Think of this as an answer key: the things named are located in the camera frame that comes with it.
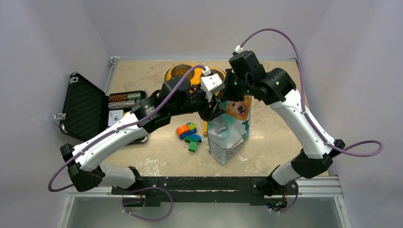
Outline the green dog food bag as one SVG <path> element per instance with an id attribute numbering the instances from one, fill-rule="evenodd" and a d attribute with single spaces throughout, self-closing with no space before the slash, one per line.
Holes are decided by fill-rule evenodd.
<path id="1" fill-rule="evenodd" d="M 242 101 L 222 101 L 225 113 L 207 122 L 209 154 L 225 164 L 249 139 L 252 96 Z"/>

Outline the yellow plastic scoop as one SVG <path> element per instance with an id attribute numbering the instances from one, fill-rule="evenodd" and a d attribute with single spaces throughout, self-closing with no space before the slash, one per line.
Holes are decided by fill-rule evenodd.
<path id="1" fill-rule="evenodd" d="M 207 126 L 208 123 L 206 121 L 203 122 L 203 135 L 207 136 Z"/>

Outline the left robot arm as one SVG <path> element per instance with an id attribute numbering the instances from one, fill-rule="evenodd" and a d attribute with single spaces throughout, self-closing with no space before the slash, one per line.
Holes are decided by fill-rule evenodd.
<path id="1" fill-rule="evenodd" d="M 224 111 L 216 96 L 225 87 L 218 74 L 201 77 L 201 88 L 190 92 L 188 78 L 172 77 L 160 90 L 142 99 L 122 119 L 87 142 L 60 148 L 67 162 L 72 185 L 79 192 L 99 186 L 116 186 L 129 194 L 137 194 L 142 187 L 141 176 L 134 167 L 114 167 L 104 160 L 134 140 L 168 125 L 171 117 L 199 113 L 210 121 Z"/>

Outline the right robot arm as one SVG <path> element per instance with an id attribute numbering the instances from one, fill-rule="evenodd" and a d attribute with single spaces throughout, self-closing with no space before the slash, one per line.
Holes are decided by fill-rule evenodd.
<path id="1" fill-rule="evenodd" d="M 281 68 L 266 72 L 253 51 L 234 52 L 229 64 L 224 99 L 240 101 L 244 95 L 252 95 L 263 101 L 285 121 L 302 146 L 295 158 L 268 176 L 268 190 L 279 193 L 290 181 L 310 179 L 327 171 L 345 143 L 327 134 L 309 113 L 290 75 Z"/>

